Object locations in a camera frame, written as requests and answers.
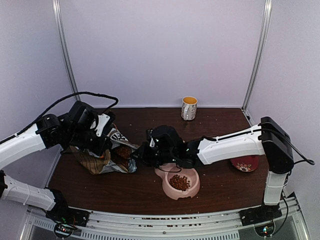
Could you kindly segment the brown pet food bag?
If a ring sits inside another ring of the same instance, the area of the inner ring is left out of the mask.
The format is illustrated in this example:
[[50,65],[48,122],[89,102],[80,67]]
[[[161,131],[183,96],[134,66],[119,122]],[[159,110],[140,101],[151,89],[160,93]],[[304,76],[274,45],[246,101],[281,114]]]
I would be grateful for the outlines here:
[[111,149],[107,149],[102,156],[97,156],[92,152],[81,150],[78,147],[71,146],[70,152],[75,159],[92,175],[100,175],[111,172],[118,172],[124,174],[134,173],[137,170],[136,161],[130,157],[130,159],[124,159],[118,156],[114,149],[116,147],[125,145],[131,148],[133,152],[139,146],[129,142],[129,140],[119,131],[115,124],[112,125],[112,129],[108,136],[112,142]]

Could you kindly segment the pink double pet bowl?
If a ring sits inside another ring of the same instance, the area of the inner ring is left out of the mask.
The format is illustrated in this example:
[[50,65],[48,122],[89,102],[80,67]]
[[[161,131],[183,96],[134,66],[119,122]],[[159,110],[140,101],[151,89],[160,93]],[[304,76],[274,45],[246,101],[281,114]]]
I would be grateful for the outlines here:
[[161,178],[163,192],[173,200],[193,198],[200,190],[200,177],[194,168],[182,168],[175,163],[166,163],[154,171]]

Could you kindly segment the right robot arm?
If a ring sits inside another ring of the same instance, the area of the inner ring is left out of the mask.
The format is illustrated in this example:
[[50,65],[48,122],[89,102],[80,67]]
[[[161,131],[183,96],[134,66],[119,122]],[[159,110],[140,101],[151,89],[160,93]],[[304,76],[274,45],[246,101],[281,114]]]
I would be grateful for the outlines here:
[[268,220],[280,202],[288,173],[294,167],[289,135],[271,118],[235,133],[184,142],[172,126],[161,125],[146,132],[147,140],[132,153],[132,158],[158,168],[176,164],[180,168],[199,166],[246,156],[266,156],[268,174],[263,205],[256,210],[259,220]]

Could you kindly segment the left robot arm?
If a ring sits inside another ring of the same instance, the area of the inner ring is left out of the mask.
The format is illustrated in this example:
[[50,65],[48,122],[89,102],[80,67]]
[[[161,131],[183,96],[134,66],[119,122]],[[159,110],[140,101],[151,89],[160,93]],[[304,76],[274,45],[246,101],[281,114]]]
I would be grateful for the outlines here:
[[[112,147],[108,134],[115,118],[111,111],[98,113],[82,101],[74,103],[63,115],[40,116],[22,132],[0,142],[0,167],[57,145],[64,150],[77,147],[100,157]],[[0,172],[0,198],[40,208],[48,218],[60,223],[76,221],[79,216],[59,190],[37,188],[13,179],[4,171]]]

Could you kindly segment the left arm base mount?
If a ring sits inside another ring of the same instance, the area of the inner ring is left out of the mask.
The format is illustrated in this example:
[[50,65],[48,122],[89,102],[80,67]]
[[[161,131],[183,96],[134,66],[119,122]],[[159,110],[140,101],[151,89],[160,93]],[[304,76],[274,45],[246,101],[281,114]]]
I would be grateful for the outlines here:
[[70,237],[79,227],[86,227],[90,216],[88,211],[69,207],[63,210],[44,210],[44,213],[55,223],[53,233],[60,239]]

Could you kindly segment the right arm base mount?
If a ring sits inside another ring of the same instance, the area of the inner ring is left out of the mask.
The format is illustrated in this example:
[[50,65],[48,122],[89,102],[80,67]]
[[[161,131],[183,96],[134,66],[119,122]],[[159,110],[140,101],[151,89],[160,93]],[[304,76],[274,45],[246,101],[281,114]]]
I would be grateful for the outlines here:
[[258,206],[241,210],[239,217],[242,226],[254,226],[255,233],[263,238],[271,237],[276,232],[275,219],[282,216],[279,207]]

